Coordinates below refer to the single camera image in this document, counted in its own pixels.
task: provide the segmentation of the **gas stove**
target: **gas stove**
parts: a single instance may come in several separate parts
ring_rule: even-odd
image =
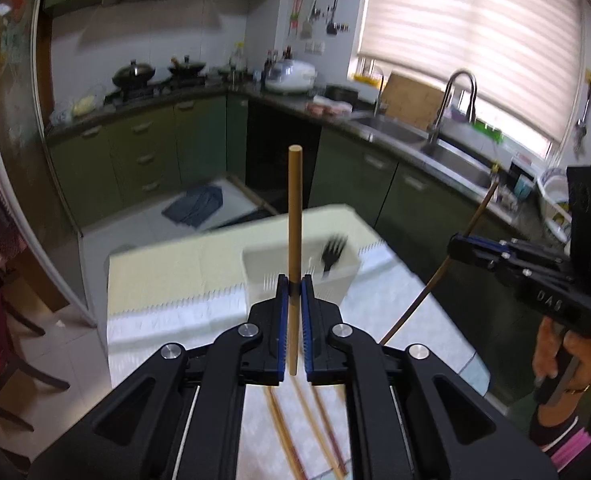
[[[181,78],[171,76],[163,81],[132,89],[120,89],[104,98],[104,105],[114,105],[116,108],[133,102],[146,101],[155,97],[171,95],[186,88],[195,88],[206,84],[205,76]]]

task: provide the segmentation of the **gold bracelet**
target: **gold bracelet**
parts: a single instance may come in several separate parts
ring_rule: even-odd
[[[591,387],[591,382],[585,388],[581,388],[581,389],[577,389],[577,390],[573,389],[573,388],[567,388],[564,391],[564,393],[570,394],[570,395],[579,395],[579,394],[585,393],[590,387]]]

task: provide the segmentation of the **window blind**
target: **window blind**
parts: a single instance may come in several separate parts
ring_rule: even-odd
[[[581,55],[579,0],[367,0],[358,54],[444,81],[471,70],[479,95],[561,142]]]

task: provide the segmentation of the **cutting board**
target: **cutting board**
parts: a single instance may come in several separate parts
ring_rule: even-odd
[[[426,130],[435,120],[444,92],[420,81],[391,73],[382,99],[386,115]]]

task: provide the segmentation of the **wooden stick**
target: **wooden stick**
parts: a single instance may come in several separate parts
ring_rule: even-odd
[[[300,342],[300,280],[302,279],[302,147],[289,146],[289,313],[287,361],[297,373]]]
[[[320,447],[322,448],[324,458],[327,459],[327,462],[331,466],[331,469],[333,469],[333,473],[335,473],[336,479],[343,480],[344,475],[342,474],[342,471],[339,468],[337,460],[335,459],[335,457],[333,457],[333,453],[329,448],[329,444],[327,444],[327,441],[324,439],[324,435],[322,434],[322,431],[320,430],[320,427],[318,426],[318,423],[315,420],[313,413],[311,412],[311,409],[309,408],[309,404],[306,402],[306,399],[304,398],[304,394],[302,392],[302,389],[300,388],[300,383],[298,383],[297,378],[293,379],[293,385],[295,386],[295,393],[297,394],[298,399],[300,399],[300,404],[302,405],[302,408],[304,410],[306,420],[308,420],[309,426],[313,430],[315,440],[318,441],[318,444],[320,444]]]
[[[264,394],[266,396],[268,410],[271,412],[271,417],[273,418],[273,424],[277,430],[277,436],[280,438],[280,443],[282,444],[282,449],[286,455],[286,460],[289,463],[293,477],[297,480],[307,480],[304,466],[302,465],[302,461],[295,449],[295,444],[293,443],[291,433],[289,433],[286,422],[284,421],[284,414],[282,413],[280,404],[275,397],[273,388],[264,388]]]
[[[491,187],[489,187],[489,190],[487,191],[487,194],[484,197],[484,200],[482,200],[482,203],[480,204],[480,206],[477,208],[476,212],[472,216],[471,220],[469,221],[469,224],[466,226],[466,229],[464,230],[464,236],[470,235],[471,231],[473,231],[473,228],[475,227],[478,220],[480,219],[480,217],[484,213],[484,210],[487,208],[487,205],[489,204],[489,201],[491,200],[493,193],[495,193],[495,190],[498,187],[498,184],[499,184],[499,182],[496,179],[495,182],[493,182],[493,184],[491,184]],[[413,303],[411,303],[411,306],[406,310],[406,312],[404,314],[402,314],[402,317],[400,317],[400,319],[397,320],[395,325],[393,325],[393,327],[389,330],[389,332],[387,332],[386,335],[381,339],[381,341],[380,341],[381,345],[387,344],[389,342],[389,339],[391,339],[395,335],[395,333],[400,329],[400,327],[404,323],[406,323],[407,319],[409,317],[411,317],[412,314],[418,309],[418,306],[420,306],[420,304],[429,295],[429,293],[431,293],[431,290],[433,290],[435,285],[437,285],[437,283],[447,273],[449,265],[451,265],[451,258],[449,258],[449,256],[447,256],[445,258],[445,260],[442,262],[442,265],[440,265],[439,268],[435,271],[435,274],[429,280],[429,282],[427,283],[427,286],[425,286],[425,288],[422,290],[422,292],[419,293],[419,296],[415,299],[415,301],[413,301]]]
[[[320,415],[322,415],[322,422],[324,424],[324,430],[327,432],[327,436],[331,441],[331,447],[333,448],[333,453],[335,454],[336,460],[338,461],[339,470],[342,473],[342,478],[344,478],[348,471],[347,466],[344,464],[344,459],[342,458],[342,452],[339,449],[338,439],[335,436],[335,432],[333,431],[333,426],[331,426],[331,421],[329,420],[329,414],[327,413],[326,407],[322,402],[322,397],[320,397],[320,393],[318,389],[311,385],[311,389],[313,391],[313,398],[315,399],[315,404],[320,411]]]

